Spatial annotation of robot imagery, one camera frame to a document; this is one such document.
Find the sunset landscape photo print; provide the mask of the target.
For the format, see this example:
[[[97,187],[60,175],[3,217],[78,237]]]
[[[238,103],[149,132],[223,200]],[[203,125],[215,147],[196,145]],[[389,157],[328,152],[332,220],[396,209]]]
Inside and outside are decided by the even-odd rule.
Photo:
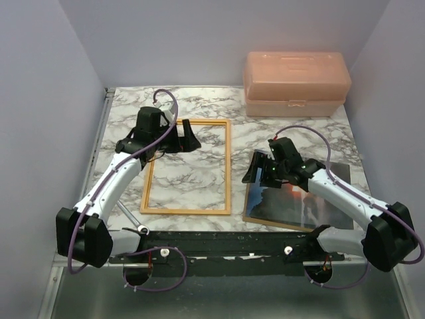
[[[247,185],[243,221],[300,231],[313,230],[321,225],[354,228],[352,218],[330,202],[298,186],[262,187],[261,173],[259,169],[256,181]]]

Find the orange wooden picture frame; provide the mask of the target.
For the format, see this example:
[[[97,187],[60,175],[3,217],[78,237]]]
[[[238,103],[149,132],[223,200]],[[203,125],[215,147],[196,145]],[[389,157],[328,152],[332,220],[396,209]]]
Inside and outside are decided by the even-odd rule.
[[[141,214],[159,214],[159,215],[208,215],[208,216],[229,216],[231,215],[231,121],[229,119],[208,119],[195,118],[190,119],[190,123],[196,126],[224,126],[225,130],[225,169],[224,169],[224,209],[167,209],[150,208],[149,196],[151,191],[151,182],[153,179],[155,162],[147,165],[143,193],[141,196],[140,213]]]

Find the brown cardboard backing board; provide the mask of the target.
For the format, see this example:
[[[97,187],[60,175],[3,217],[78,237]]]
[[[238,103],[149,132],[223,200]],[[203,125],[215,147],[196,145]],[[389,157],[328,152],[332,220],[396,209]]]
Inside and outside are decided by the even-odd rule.
[[[306,192],[301,188],[287,183],[280,189],[251,183],[246,187],[242,219],[274,227],[312,230],[316,225],[309,219],[310,210],[303,201],[305,196]]]

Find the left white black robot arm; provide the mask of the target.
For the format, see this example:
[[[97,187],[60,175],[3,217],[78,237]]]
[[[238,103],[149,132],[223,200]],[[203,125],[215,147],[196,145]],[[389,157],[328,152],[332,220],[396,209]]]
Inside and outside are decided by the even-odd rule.
[[[59,255],[97,268],[114,256],[125,255],[134,263],[147,256],[147,246],[140,241],[147,228],[110,231],[107,222],[122,193],[156,152],[176,154],[200,148],[188,120],[182,121],[183,135],[178,134],[176,112],[173,102],[140,108],[135,127],[117,142],[111,163],[94,187],[73,208],[57,213]]]

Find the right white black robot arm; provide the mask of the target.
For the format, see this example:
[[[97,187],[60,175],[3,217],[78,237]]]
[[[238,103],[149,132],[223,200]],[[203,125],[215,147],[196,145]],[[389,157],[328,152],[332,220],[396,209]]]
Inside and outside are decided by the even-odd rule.
[[[268,143],[270,153],[253,153],[243,183],[258,181],[269,188],[280,188],[285,183],[297,186],[330,202],[361,227],[317,227],[305,244],[309,258],[318,261],[328,253],[345,253],[363,257],[376,269],[388,272],[400,263],[408,264],[407,256],[416,248],[424,248],[405,205],[389,205],[366,196],[336,178],[324,163],[303,159],[289,138],[275,138]]]

